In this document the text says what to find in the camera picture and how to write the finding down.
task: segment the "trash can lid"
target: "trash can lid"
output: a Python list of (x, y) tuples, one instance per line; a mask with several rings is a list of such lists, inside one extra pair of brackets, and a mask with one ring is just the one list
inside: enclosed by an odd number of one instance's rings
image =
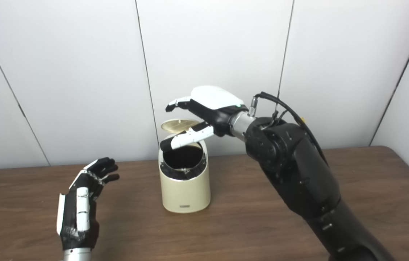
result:
[(164, 129), (166, 132), (180, 133), (188, 131), (190, 127), (195, 126), (198, 123), (198, 121), (191, 119), (172, 119), (163, 122), (163, 124), (161, 124), (161, 129)]

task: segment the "wooden table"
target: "wooden table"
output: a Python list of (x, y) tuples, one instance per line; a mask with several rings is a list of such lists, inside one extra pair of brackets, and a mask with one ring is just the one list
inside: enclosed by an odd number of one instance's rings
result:
[[(399, 261), (409, 261), (409, 167), (386, 147), (325, 150), (342, 196)], [(304, 221), (246, 155), (211, 157), (211, 205), (174, 214), (157, 161), (119, 163), (98, 199), (98, 261), (327, 261)], [(0, 261), (57, 261), (58, 193), (82, 165), (0, 170)]]

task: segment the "robotic hand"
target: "robotic hand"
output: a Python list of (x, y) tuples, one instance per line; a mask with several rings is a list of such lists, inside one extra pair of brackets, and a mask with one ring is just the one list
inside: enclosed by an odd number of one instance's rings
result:
[(86, 165), (69, 186), (69, 192), (60, 194), (57, 233), (61, 238), (64, 261), (90, 261), (100, 225), (95, 220), (96, 202), (106, 183), (118, 180), (115, 161), (105, 157)]
[[(258, 98), (286, 109), (277, 117), (255, 117)], [(300, 215), (330, 254), (331, 261), (395, 261), (342, 200), (339, 184), (319, 144), (301, 117), (277, 97), (256, 94), (248, 109), (241, 99), (215, 86), (200, 86), (191, 96), (176, 99), (166, 111), (188, 109), (204, 122), (165, 139), (160, 147), (173, 150), (216, 134), (244, 141), (246, 153), (261, 169), (288, 208)], [(297, 124), (282, 116), (290, 112)]]

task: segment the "white robotic hand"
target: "white robotic hand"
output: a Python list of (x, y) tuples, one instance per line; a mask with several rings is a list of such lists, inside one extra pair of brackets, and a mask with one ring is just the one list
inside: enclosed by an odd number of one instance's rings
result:
[(161, 150), (165, 152), (199, 142), (214, 134), (219, 137), (233, 136), (231, 131), (232, 116), (248, 111), (241, 99), (216, 86), (196, 87), (191, 91), (191, 96), (171, 101), (166, 107), (166, 111), (173, 111), (176, 107), (188, 109), (203, 119), (204, 122), (161, 141)]
[(96, 202), (106, 183), (118, 180), (115, 160), (105, 157), (85, 166), (69, 187), (60, 194), (57, 233), (61, 238), (64, 261), (88, 261), (95, 247), (100, 225), (95, 219)]

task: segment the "black robotic arm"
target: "black robotic arm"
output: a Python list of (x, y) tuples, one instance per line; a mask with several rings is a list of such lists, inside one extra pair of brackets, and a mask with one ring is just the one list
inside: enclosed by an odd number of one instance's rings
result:
[[(254, 117), (257, 99), (277, 102), (298, 124), (284, 122), (277, 114)], [(330, 253), (331, 261), (395, 261), (390, 253), (355, 218), (341, 199), (339, 185), (315, 137), (304, 121), (274, 96), (261, 93), (250, 109), (229, 92), (214, 86), (193, 89), (191, 96), (171, 102), (188, 109), (214, 128), (214, 134), (244, 141), (247, 154), (259, 162), (272, 186), (288, 208), (300, 215)], [(209, 137), (190, 129), (161, 142), (170, 150)]]

